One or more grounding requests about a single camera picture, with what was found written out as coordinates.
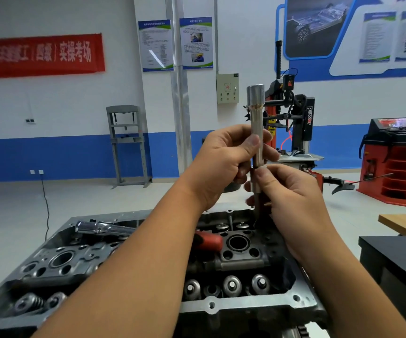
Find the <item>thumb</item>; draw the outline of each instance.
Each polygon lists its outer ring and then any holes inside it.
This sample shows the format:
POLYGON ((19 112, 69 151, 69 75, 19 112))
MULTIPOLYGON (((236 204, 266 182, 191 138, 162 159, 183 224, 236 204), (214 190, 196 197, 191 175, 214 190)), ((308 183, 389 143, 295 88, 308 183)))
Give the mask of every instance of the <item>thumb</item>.
POLYGON ((279 201, 281 196, 288 191, 267 167, 256 169, 254 172, 254 180, 272 202, 279 201))
POLYGON ((260 139, 256 134, 251 134, 249 137, 237 147, 232 147, 233 158, 236 163, 250 160, 259 149, 260 139))

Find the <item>tiled floor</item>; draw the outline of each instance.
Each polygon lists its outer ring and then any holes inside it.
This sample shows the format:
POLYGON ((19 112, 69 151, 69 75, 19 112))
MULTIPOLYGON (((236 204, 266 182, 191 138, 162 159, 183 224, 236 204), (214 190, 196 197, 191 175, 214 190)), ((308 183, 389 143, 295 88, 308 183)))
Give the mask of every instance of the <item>tiled floor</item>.
MULTIPOLYGON (((357 180, 358 173, 334 177, 357 180)), ((54 233, 70 217, 153 208, 172 184, 123 186, 111 189, 110 180, 46 181, 50 206, 50 231, 54 233)), ((377 222, 379 214, 406 213, 406 207, 388 205, 355 191, 331 195, 335 188, 325 185, 324 198, 331 219, 348 247, 359 258, 359 236, 397 233, 377 222)), ((219 202, 243 203, 243 189, 223 194, 219 202)), ((42 242, 47 210, 40 181, 0 183, 0 282, 42 242)), ((309 325, 312 338, 328 337, 316 324, 309 325)))

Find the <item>engine block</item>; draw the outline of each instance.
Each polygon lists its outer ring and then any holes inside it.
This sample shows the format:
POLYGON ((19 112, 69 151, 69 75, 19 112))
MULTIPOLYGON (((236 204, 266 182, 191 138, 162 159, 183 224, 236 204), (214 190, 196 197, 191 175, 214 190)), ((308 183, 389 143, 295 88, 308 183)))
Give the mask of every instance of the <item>engine block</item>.
MULTIPOLYGON (((150 211, 68 220, 0 284, 0 335, 31 336, 129 239, 78 233, 79 221, 135 229, 150 211)), ((201 215, 197 230, 221 235, 223 249, 191 251, 174 337, 259 337, 268 332, 268 337, 281 338, 311 321, 326 321, 305 272, 268 216, 255 222, 245 205, 217 204, 201 215)))

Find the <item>hand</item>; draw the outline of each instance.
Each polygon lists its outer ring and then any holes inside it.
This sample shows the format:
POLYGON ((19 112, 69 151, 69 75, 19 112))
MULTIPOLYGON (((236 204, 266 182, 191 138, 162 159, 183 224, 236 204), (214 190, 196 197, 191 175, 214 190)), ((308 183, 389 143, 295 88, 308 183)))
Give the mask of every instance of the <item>hand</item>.
MULTIPOLYGON (((292 255, 305 267, 327 243, 341 240, 316 179, 283 164, 257 169, 253 177, 272 202, 272 218, 292 255)), ((245 190, 251 191, 250 182, 245 190)), ((253 196, 247 204, 254 205, 253 196)))
MULTIPOLYGON (((264 142, 272 134, 264 129, 264 142)), ((236 125, 211 132, 189 168, 177 184, 197 195, 204 210, 210 209, 232 181, 244 184, 251 169, 250 159, 259 149, 260 139, 251 135, 249 125, 236 125)), ((263 144, 263 157, 277 161, 279 153, 263 144)))

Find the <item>forearm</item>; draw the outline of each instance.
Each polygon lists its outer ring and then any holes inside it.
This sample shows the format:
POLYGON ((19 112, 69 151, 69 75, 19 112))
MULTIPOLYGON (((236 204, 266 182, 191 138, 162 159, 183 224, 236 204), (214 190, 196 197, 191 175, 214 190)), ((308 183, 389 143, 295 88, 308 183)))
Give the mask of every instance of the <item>forearm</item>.
POLYGON ((138 230, 38 331, 42 337, 171 337, 203 209, 176 183, 138 230))
POLYGON ((406 338, 406 322, 341 238, 304 263, 335 337, 406 338))

